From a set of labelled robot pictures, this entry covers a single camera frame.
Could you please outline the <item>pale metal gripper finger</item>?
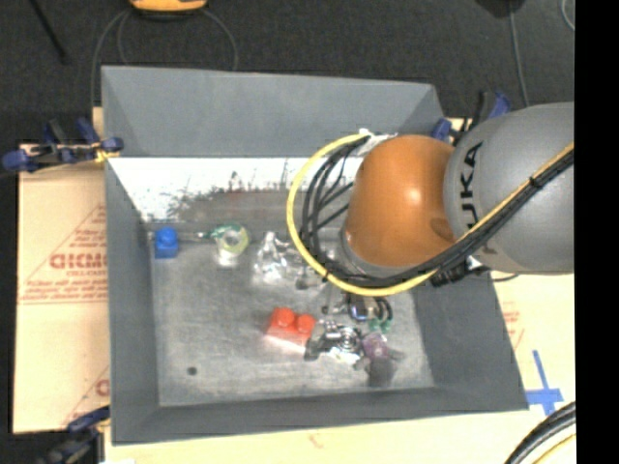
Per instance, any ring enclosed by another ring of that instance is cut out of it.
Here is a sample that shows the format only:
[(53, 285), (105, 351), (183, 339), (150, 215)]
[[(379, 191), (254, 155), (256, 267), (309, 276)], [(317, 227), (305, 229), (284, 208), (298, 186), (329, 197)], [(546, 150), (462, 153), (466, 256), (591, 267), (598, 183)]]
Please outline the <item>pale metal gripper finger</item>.
[(361, 332), (352, 326), (343, 325), (336, 321), (325, 320), (322, 323), (323, 332), (320, 339), (329, 342), (358, 342)]
[(304, 360), (315, 362), (323, 356), (343, 363), (356, 363), (361, 359), (362, 354), (359, 351), (347, 351), (331, 341), (310, 340), (306, 345)]

